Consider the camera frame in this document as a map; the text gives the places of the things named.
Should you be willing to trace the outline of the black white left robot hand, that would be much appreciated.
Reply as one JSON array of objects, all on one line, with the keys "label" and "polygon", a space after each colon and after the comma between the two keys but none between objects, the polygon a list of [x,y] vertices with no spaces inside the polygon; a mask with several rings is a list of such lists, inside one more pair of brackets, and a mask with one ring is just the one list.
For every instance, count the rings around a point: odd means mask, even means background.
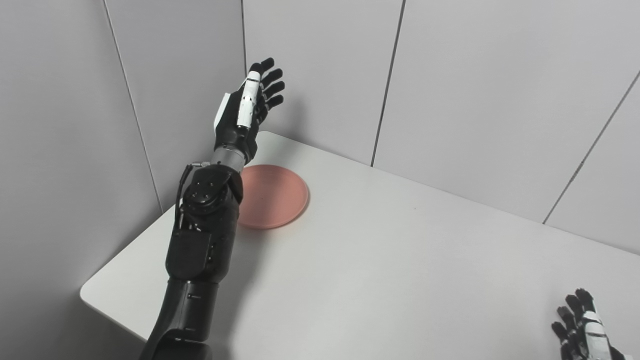
[{"label": "black white left robot hand", "polygon": [[[282,80],[283,70],[274,66],[275,60],[272,57],[253,63],[240,87],[225,94],[226,100],[221,103],[220,116],[214,122],[214,149],[237,150],[242,154],[243,166],[249,164],[258,152],[256,137],[260,125],[272,109],[284,102],[282,91],[286,84]],[[248,124],[238,124],[238,120],[242,118],[241,107],[247,85],[255,89],[252,100],[246,102],[250,107],[250,120]]]}]

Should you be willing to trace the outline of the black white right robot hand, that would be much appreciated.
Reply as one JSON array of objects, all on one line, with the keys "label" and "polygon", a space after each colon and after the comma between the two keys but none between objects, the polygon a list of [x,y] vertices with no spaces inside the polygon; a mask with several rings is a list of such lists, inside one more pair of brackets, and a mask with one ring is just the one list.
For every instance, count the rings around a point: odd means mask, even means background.
[{"label": "black white right robot hand", "polygon": [[562,360],[632,360],[612,346],[594,303],[594,297],[578,288],[565,297],[565,305],[557,308],[560,321],[551,330],[560,343]]}]

